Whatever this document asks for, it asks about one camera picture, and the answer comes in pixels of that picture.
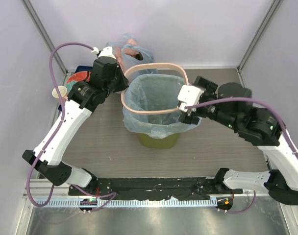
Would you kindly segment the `green trash bin pink rim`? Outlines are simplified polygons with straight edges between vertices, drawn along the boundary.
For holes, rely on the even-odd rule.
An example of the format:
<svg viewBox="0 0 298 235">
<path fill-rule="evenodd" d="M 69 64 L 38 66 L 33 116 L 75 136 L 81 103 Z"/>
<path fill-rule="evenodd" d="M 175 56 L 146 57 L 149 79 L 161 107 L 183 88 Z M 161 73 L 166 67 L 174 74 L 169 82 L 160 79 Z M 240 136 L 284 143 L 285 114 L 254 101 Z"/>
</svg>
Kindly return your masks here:
<svg viewBox="0 0 298 235">
<path fill-rule="evenodd" d="M 147 134 L 138 134 L 141 145 L 154 149 L 171 149 L 176 145 L 179 137 L 180 133 L 172 134 L 162 139 L 154 139 Z"/>
</svg>

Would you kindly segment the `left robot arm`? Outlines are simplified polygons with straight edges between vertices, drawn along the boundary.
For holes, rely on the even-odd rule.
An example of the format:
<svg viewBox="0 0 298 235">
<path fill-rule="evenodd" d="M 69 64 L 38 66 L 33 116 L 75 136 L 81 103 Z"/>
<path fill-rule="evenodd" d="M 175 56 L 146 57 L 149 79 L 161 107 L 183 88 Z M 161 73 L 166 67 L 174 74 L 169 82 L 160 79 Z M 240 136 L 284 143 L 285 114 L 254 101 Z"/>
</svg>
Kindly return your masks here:
<svg viewBox="0 0 298 235">
<path fill-rule="evenodd" d="M 114 56 L 99 56 L 93 63 L 88 81 L 75 83 L 64 103 L 61 114 L 43 141 L 26 150 L 23 159 L 46 177 L 53 185 L 77 185 L 85 195 L 92 195 L 97 179 L 83 168 L 62 161 L 70 141 L 84 121 L 111 94 L 125 90 L 128 80 Z"/>
</svg>

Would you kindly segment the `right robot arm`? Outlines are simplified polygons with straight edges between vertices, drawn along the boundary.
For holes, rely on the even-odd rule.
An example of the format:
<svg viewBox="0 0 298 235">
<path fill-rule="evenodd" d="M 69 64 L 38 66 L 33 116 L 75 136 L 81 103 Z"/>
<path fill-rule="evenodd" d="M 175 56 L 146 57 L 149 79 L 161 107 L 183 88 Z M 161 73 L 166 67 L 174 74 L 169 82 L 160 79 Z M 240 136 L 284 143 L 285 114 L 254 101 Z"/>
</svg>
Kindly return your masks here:
<svg viewBox="0 0 298 235">
<path fill-rule="evenodd" d="M 279 203 L 298 206 L 298 149 L 270 106 L 254 100 L 251 90 L 238 83 L 217 85 L 200 76 L 193 84 L 183 85 L 177 99 L 181 122 L 213 120 L 257 147 L 275 166 L 265 172 L 221 168 L 210 181 L 215 191 L 223 194 L 249 189 L 266 193 Z"/>
</svg>

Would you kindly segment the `blue plastic bag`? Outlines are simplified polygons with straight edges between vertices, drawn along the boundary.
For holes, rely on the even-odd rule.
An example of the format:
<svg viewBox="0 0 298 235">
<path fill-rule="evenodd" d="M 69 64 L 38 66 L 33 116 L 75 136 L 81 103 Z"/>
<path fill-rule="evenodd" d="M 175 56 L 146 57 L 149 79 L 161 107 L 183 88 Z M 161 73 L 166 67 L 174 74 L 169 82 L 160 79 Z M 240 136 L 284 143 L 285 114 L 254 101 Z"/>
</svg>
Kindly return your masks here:
<svg viewBox="0 0 298 235">
<path fill-rule="evenodd" d="M 136 111 L 159 111 L 175 108 L 184 85 L 182 77 L 165 74 L 143 74 L 135 78 L 125 92 L 126 105 Z M 130 132 L 163 139 L 198 127 L 180 122 L 180 111 L 161 115 L 140 115 L 123 108 L 124 125 Z"/>
</svg>

